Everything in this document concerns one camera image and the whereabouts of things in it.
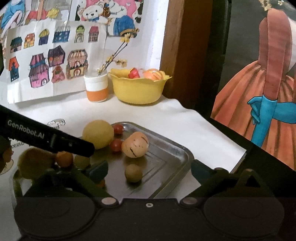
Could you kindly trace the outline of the left hand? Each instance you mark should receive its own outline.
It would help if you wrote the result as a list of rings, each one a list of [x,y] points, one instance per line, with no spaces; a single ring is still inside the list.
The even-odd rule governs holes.
[[[0,140],[0,167],[1,172],[5,168],[6,164],[11,161],[13,151],[11,148],[11,141],[7,137],[1,136]]]

